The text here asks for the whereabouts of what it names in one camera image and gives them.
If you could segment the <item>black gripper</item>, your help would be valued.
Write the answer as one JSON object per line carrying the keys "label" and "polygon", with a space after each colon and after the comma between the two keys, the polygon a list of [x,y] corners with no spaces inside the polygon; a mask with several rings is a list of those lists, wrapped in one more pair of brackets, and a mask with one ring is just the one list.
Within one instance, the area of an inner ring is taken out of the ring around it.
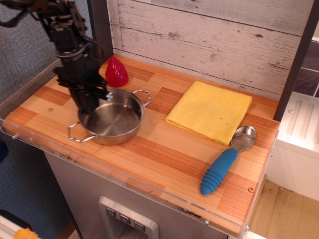
{"label": "black gripper", "polygon": [[54,69],[58,83],[67,87],[77,107],[92,114],[99,99],[108,99],[107,82],[99,74],[104,52],[97,42],[86,42],[71,52],[56,52],[62,66]]}

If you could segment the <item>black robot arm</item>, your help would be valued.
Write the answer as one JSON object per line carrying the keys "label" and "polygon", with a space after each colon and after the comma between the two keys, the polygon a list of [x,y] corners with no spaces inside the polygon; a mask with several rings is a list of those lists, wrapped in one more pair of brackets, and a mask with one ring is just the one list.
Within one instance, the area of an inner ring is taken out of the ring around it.
{"label": "black robot arm", "polygon": [[99,106],[100,100],[109,100],[107,81],[99,69],[105,59],[105,50],[86,35],[85,19],[73,0],[2,0],[2,5],[18,10],[17,16],[2,21],[3,27],[13,28],[28,14],[40,21],[55,54],[62,65],[54,68],[58,83],[67,87],[79,110],[87,115]]}

